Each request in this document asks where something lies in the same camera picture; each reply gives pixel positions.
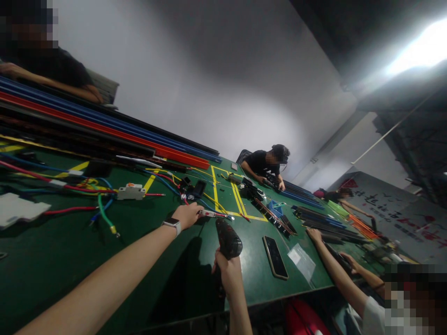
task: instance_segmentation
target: dark ceiling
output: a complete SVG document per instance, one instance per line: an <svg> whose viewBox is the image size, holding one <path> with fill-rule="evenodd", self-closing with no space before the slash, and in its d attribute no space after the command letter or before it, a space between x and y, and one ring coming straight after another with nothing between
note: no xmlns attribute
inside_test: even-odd
<svg viewBox="0 0 447 335"><path fill-rule="evenodd" d="M385 134L427 99L386 142L414 184L423 188L422 195L447 208L447 61L401 73L367 96L357 90L358 83L391 64L424 28L447 18L447 1L290 1L343 84L359 97L358 109L377 113L378 132Z"/></svg>

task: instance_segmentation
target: black shirt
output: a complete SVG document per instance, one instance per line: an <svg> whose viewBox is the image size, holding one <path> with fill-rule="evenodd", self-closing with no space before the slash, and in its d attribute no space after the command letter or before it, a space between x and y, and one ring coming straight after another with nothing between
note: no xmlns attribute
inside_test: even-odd
<svg viewBox="0 0 447 335"><path fill-rule="evenodd" d="M267 154L264 150L258 150L248 156L245 161L250 165L254 173L265 177L265 173L271 171L275 175L279 175L279 164L270 165L265 160Z"/></svg>
<svg viewBox="0 0 447 335"><path fill-rule="evenodd" d="M330 201L338 204L340 202L340 200L342 200L342 199L343 199L343 196L337 192L326 192L326 194L325 194L326 201L330 200Z"/></svg>
<svg viewBox="0 0 447 335"><path fill-rule="evenodd" d="M5 63L14 63L31 73L50 78L55 81L83 87L93 85L92 78L82 63L77 61L69 52L57 48L33 49L2 49L0 58Z"/></svg>

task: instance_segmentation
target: hand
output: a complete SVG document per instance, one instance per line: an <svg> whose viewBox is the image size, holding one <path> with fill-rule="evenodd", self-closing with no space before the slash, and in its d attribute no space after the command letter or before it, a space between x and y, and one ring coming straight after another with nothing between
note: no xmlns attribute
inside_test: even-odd
<svg viewBox="0 0 447 335"><path fill-rule="evenodd" d="M280 189L281 191L285 191L285 185L284 185L284 182L283 182L283 181L279 183L279 189Z"/></svg>
<svg viewBox="0 0 447 335"><path fill-rule="evenodd" d="M263 176L256 176L256 180L259 182L259 184L264 184L264 179L267 180L267 178Z"/></svg>
<svg viewBox="0 0 447 335"><path fill-rule="evenodd" d="M204 208L203 206L197 205L197 202L193 202L188 206L182 205L176 209L172 218L180 221L183 231L196 223L197 219L200 217L199 212L201 210L204 210Z"/></svg>
<svg viewBox="0 0 447 335"><path fill-rule="evenodd" d="M359 273L360 269L363 268L360 264L357 263L357 261L355 259L353 259L353 257L351 255L348 255L344 252L340 252L340 255L345 257L347 259L348 263L351 265L353 275Z"/></svg>
<svg viewBox="0 0 447 335"><path fill-rule="evenodd" d="M44 82L44 77L31 73L13 63L0 64L0 74L4 74L14 80L17 80L18 78L24 78L30 81L37 82L39 84L42 84Z"/></svg>
<svg viewBox="0 0 447 335"><path fill-rule="evenodd" d="M217 263L222 274L222 285L227 293L228 301L237 299L238 297L245 297L240 258L235 257L227 260L219 249L216 250L216 258L211 273L213 274L216 271Z"/></svg>
<svg viewBox="0 0 447 335"><path fill-rule="evenodd" d="M313 228L307 228L307 233L309 234L310 238L316 243L316 242L322 242L323 239L321 238L321 232L317 229Z"/></svg>

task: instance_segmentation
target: green cable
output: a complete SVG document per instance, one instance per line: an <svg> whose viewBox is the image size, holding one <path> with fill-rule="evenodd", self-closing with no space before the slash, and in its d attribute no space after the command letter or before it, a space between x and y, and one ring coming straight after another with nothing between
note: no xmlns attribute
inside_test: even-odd
<svg viewBox="0 0 447 335"><path fill-rule="evenodd" d="M92 184L92 186L93 186L94 189L99 189L98 187L96 187L96 185ZM112 221L110 221L110 219L106 215L106 212L104 211L104 206L102 205L102 195L101 195L101 193L98 193L98 207L99 207L99 211L101 213L102 218L109 225L110 231L112 232L112 234L114 234L116 237L120 237L120 234L116 231L115 225L113 224Z"/></svg>

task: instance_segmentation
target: ceiling light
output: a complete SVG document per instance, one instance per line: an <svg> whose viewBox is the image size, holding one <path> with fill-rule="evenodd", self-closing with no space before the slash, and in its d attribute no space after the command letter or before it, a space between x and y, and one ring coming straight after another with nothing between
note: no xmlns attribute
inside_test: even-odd
<svg viewBox="0 0 447 335"><path fill-rule="evenodd" d="M399 74L412 67L432 67L447 59L447 19L430 25L390 65L389 74Z"/></svg>

